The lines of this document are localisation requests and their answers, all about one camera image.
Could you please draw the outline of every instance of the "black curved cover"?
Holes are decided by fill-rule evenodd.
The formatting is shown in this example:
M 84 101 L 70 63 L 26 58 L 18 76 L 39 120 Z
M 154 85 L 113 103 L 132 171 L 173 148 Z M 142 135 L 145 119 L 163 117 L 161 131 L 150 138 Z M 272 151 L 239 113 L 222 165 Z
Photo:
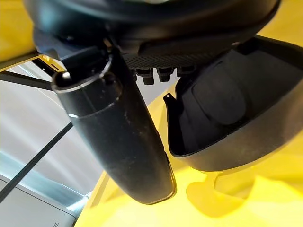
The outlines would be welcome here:
M 278 2 L 175 0 L 150 5 L 123 0 L 24 0 L 39 29 L 88 45 L 98 44 L 108 32 L 118 41 L 142 42 L 237 30 L 262 21 Z

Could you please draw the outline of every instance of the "yellow surface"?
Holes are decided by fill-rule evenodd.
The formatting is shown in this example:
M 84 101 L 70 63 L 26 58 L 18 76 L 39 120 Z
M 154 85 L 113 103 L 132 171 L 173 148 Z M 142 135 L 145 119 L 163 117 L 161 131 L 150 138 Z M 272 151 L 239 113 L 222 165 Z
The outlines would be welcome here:
M 260 34 L 303 46 L 303 0 L 284 0 Z M 169 154 L 162 96 L 149 110 Z M 169 158 L 178 185 L 173 198 L 139 204 L 103 174 L 75 226 L 303 226 L 303 131 L 253 164 L 222 173 L 202 173 Z
M 0 0 L 0 62 L 35 50 L 22 0 Z

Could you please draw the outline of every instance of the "metal rod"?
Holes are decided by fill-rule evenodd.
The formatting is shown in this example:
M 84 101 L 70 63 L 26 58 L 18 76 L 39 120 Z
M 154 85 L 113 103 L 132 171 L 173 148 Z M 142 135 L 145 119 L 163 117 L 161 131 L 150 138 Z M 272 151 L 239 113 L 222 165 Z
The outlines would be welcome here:
M 0 80 L 15 83 L 15 84 L 26 85 L 30 87 L 41 88 L 49 91 L 52 90 L 51 83 L 49 81 L 28 77 L 9 71 L 0 72 Z
M 0 203 L 16 187 L 16 185 L 25 177 L 26 174 L 37 164 L 40 159 L 72 128 L 72 123 L 68 123 L 36 156 L 30 160 L 23 169 L 1 190 Z

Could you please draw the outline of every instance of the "white object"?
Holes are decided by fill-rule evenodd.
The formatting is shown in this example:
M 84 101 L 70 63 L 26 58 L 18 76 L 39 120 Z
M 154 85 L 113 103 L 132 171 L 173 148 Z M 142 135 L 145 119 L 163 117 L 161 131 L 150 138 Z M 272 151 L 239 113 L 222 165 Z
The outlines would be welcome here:
M 0 190 L 9 179 L 0 175 Z M 75 214 L 18 185 L 0 204 L 1 227 L 72 227 Z

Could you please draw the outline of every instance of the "mechanical part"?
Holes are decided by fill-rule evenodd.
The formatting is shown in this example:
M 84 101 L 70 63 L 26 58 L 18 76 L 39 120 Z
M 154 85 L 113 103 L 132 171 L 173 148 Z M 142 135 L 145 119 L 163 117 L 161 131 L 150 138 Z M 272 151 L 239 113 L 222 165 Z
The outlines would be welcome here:
M 47 152 L 72 128 L 68 123 L 38 154 L 23 167 L 17 175 L 0 191 L 0 203 L 9 195 L 26 174 L 47 154 Z
M 194 71 L 197 69 L 197 67 L 194 66 L 183 66 L 177 68 L 177 77 L 182 77 L 186 75 L 191 75 L 194 73 Z
M 157 68 L 160 82 L 168 82 L 173 72 L 174 68 Z
M 146 70 L 136 69 L 135 72 L 138 76 L 143 78 L 143 83 L 145 85 L 153 85 L 154 80 L 152 68 Z
M 164 97 L 170 152 L 201 171 L 234 168 L 272 152 L 300 129 L 291 122 L 284 138 L 280 127 L 302 78 L 303 48 L 261 37 L 182 77 L 176 99 Z
M 28 77 L 9 71 L 0 72 L 0 80 L 50 91 L 52 90 L 51 83 L 49 81 Z
M 144 204 L 169 198 L 176 190 L 174 176 L 133 76 L 115 50 L 103 67 L 80 80 L 73 73 L 71 79 L 59 73 L 53 90 L 123 191 Z

